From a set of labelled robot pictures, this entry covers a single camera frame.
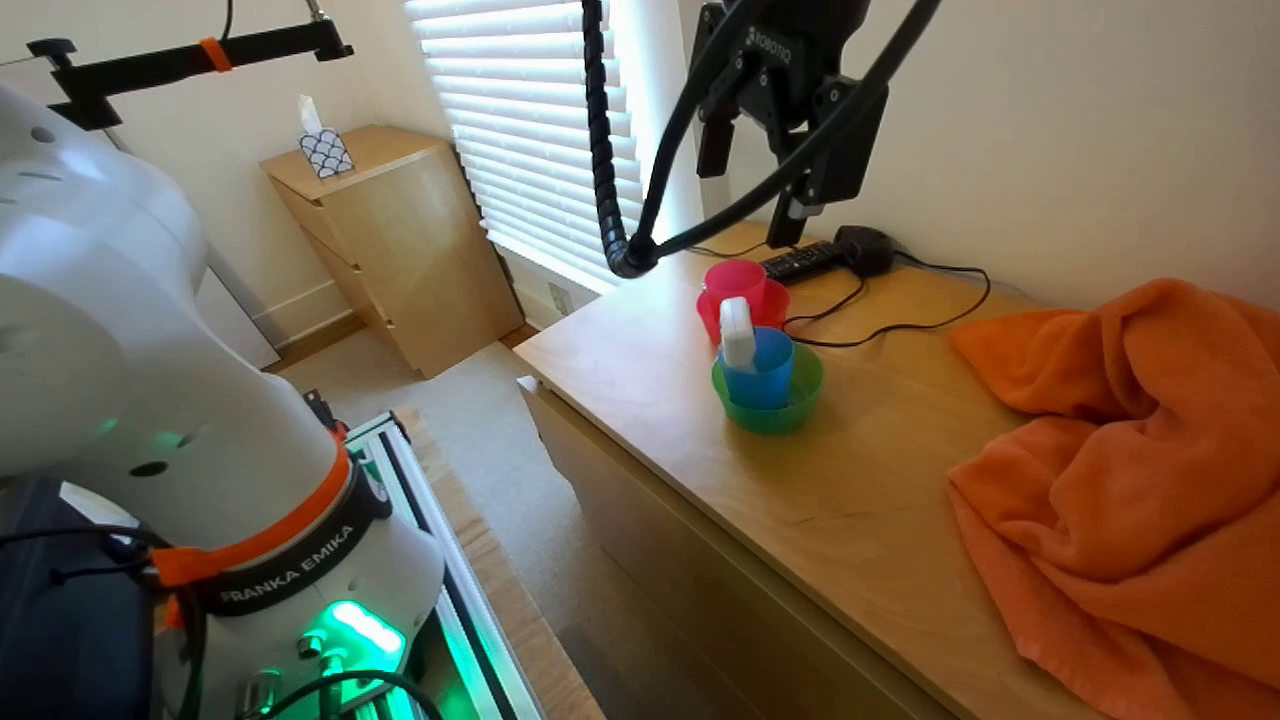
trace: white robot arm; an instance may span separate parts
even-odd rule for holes
[[[164,585],[226,606],[203,697],[231,716],[257,671],[305,676],[296,642],[333,606],[361,602],[413,635],[443,562],[374,511],[370,480],[285,379],[203,330],[199,267],[176,185],[0,90],[0,480],[58,478],[166,545],[231,547],[156,558],[180,567]],[[158,662],[171,709],[180,681],[183,662]]]

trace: blue cup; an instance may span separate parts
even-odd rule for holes
[[[790,403],[790,337],[782,337],[781,330],[753,330],[755,337],[755,360],[753,372],[729,369],[725,360],[716,360],[725,369],[725,384],[730,403],[745,407],[788,407]]]

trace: window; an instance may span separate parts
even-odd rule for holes
[[[580,0],[406,0],[403,11],[447,114],[487,240],[592,294],[612,287],[592,197]],[[668,3],[615,3],[612,17],[618,17],[615,27],[631,34],[609,34],[602,58],[615,192],[631,227],[648,177],[641,158],[648,159],[655,150],[655,117],[670,107],[684,51],[670,51],[680,27]],[[688,177],[688,185],[670,180],[668,197],[680,200],[665,210],[665,220],[688,225],[688,210],[696,210],[696,197],[688,197],[693,165],[684,159],[675,177]]]

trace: white wall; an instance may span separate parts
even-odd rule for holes
[[[873,3],[865,69],[907,3]],[[928,262],[1096,306],[1190,276],[1280,310],[1275,0],[947,0],[890,90],[865,197]],[[770,167],[748,142],[745,192]]]
[[[350,61],[289,58],[226,78],[132,93],[117,100],[117,138],[158,165],[190,197],[213,264],[251,322],[285,346],[344,315],[347,306],[293,227],[261,159],[296,150],[296,96],[308,93],[333,128],[403,125],[443,134],[443,117],[413,61],[400,0],[328,0]],[[108,61],[216,36],[218,0],[0,0],[0,61],[25,58],[34,36],[73,36],[75,61]],[[305,25],[305,0],[234,0],[234,34]],[[57,100],[39,66],[2,69],[0,79]]]

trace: small wooden cabinet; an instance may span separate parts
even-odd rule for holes
[[[447,142],[344,134],[350,172],[318,180],[299,152],[264,165],[274,197],[363,324],[419,378],[521,330]]]

